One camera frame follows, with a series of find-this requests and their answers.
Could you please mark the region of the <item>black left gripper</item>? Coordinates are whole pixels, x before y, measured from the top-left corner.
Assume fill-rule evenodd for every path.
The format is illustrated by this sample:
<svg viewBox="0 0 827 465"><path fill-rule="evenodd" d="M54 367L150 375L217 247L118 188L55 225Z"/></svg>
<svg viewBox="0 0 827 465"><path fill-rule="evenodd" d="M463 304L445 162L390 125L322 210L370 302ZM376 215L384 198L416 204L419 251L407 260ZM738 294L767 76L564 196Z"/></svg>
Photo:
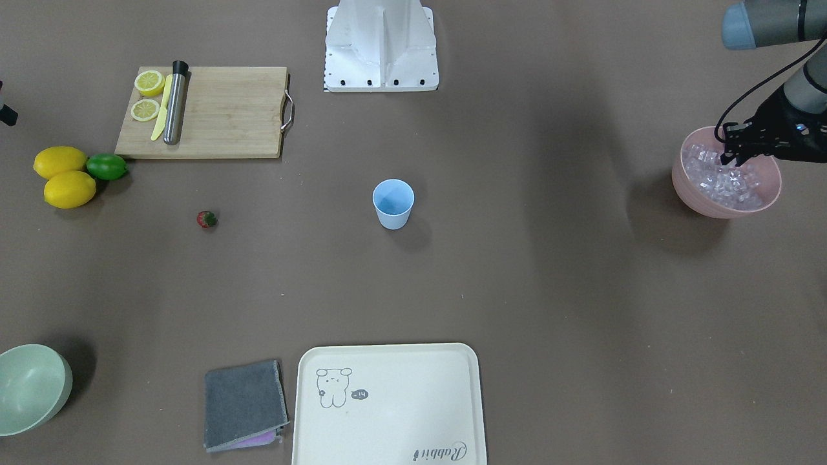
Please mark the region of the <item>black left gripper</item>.
<svg viewBox="0 0 827 465"><path fill-rule="evenodd" d="M824 110L812 114L798 109L780 87L743 124L724 124L720 165L741 167L757 156L825 163L825 123Z"/></svg>

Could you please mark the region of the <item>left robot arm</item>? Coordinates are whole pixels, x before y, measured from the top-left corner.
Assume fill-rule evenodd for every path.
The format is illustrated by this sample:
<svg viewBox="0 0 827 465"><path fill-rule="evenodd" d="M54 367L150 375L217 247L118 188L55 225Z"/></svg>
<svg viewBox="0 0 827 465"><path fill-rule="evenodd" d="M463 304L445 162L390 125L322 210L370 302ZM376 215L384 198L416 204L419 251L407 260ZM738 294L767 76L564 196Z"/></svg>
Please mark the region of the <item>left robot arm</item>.
<svg viewBox="0 0 827 465"><path fill-rule="evenodd" d="M826 153L826 12L824 1L741 1L727 8L721 38L729 50L815 41L803 56L754 85L730 104L714 129L722 165L757 156L824 163ZM752 92L801 64L743 123L726 118Z"/></svg>

